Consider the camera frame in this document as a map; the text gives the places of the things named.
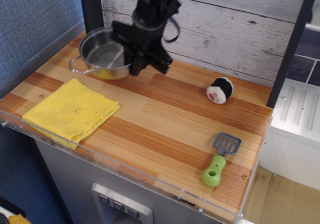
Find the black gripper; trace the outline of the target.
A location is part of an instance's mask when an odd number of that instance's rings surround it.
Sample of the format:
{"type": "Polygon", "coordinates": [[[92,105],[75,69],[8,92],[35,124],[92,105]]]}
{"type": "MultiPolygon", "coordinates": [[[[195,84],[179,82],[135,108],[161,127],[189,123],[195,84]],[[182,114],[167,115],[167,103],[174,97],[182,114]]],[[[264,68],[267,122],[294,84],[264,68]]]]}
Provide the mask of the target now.
{"type": "Polygon", "coordinates": [[[125,66],[131,67],[131,74],[138,76],[148,65],[166,74],[172,58],[162,45],[162,37],[166,23],[155,29],[143,29],[135,24],[128,25],[113,21],[111,38],[121,44],[125,66]]]}

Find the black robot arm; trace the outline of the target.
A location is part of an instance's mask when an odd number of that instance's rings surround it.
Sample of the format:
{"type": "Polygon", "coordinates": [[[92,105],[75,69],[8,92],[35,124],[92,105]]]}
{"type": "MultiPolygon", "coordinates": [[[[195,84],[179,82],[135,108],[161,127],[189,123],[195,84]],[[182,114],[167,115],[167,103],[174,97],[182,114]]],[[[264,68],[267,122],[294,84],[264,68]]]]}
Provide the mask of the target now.
{"type": "Polygon", "coordinates": [[[163,47],[163,33],[168,21],[177,24],[173,15],[181,4],[179,0],[137,1],[132,24],[113,21],[110,36],[124,47],[124,63],[130,65],[131,75],[139,75],[148,65],[166,74],[172,58],[163,47]]]}

